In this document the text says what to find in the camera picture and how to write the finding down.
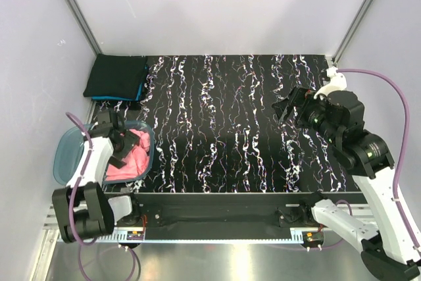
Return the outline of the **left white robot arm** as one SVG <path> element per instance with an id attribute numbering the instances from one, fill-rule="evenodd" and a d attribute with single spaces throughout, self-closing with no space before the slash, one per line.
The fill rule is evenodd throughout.
<path id="1" fill-rule="evenodd" d="M 112 234 L 119 220 L 129 226 L 141 220 L 142 210 L 130 194 L 107 198 L 101 188 L 107 167 L 124 166 L 123 158 L 139 143 L 139 137 L 119 122 L 116 112 L 111 111 L 92 130 L 74 114 L 67 112 L 66 116 L 79 129 L 84 149 L 66 186 L 52 193 L 52 204 L 61 239 L 87 246 Z"/>

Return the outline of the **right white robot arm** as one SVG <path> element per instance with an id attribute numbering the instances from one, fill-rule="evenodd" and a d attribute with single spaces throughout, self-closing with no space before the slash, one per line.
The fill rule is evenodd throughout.
<path id="1" fill-rule="evenodd" d="M 313 193 L 300 204 L 300 221 L 333 230 L 359 252 L 378 280 L 419 280 L 420 254 L 411 245 L 393 195 L 394 161 L 386 142 L 364 129 L 364 105 L 358 97 L 351 91 L 317 95 L 295 87 L 272 108 L 280 121 L 296 110 L 295 124 L 323 137 L 359 187 L 376 223 L 363 223 L 322 193 Z"/>

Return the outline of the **pink t shirt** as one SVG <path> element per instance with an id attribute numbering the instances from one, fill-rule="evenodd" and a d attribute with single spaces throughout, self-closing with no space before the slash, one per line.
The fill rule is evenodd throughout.
<path id="1" fill-rule="evenodd" d="M 126 163 L 122 168 L 109 165 L 105 173 L 105 182 L 123 183 L 142 179 L 150 170 L 152 163 L 151 135 L 146 130 L 130 129 L 139 136 L 139 144 L 135 145 L 129 154 L 123 159 Z"/>

